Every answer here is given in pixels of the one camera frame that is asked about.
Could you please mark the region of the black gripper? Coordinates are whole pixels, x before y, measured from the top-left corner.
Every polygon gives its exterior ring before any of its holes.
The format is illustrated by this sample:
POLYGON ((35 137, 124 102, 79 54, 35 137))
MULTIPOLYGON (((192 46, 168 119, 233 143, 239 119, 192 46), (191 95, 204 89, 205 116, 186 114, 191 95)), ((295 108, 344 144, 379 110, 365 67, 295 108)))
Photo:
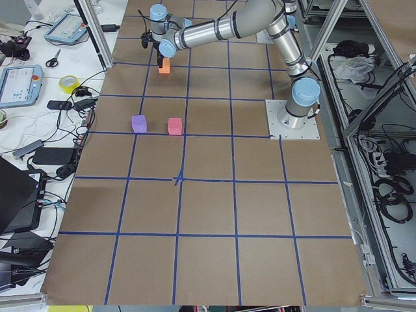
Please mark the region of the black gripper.
POLYGON ((163 67, 163 55, 159 51, 159 45, 160 42, 163 39, 163 36, 161 34, 157 34, 156 32, 151 33, 151 38, 153 40, 153 48, 157 51, 157 65, 158 68, 163 67))

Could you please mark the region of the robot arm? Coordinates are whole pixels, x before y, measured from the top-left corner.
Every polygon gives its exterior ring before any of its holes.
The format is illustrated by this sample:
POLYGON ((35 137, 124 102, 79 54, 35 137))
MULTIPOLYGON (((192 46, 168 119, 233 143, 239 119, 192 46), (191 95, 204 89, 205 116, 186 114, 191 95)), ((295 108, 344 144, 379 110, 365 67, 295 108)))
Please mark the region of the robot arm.
POLYGON ((289 25, 284 1, 245 2, 245 5, 219 18, 193 24, 175 16, 162 4, 150 8, 150 28, 141 36, 142 45, 152 43, 158 52, 158 63, 173 58, 180 50, 230 38, 242 39, 266 31, 277 47, 292 80, 291 96, 277 115, 287 129, 301 129, 315 117, 309 111, 320 96, 320 85, 289 25))

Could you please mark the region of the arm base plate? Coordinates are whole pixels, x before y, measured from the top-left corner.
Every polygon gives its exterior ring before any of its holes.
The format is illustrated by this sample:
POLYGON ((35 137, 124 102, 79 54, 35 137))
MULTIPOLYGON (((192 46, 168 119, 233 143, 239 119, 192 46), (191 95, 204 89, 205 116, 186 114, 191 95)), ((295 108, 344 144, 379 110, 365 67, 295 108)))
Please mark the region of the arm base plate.
POLYGON ((294 117, 286 110, 286 100, 266 99, 268 132, 271 140, 319 140, 316 118, 310 109, 307 116, 294 117))
POLYGON ((266 30, 262 30, 256 34, 256 40, 258 44, 273 44, 273 40, 269 36, 266 30))

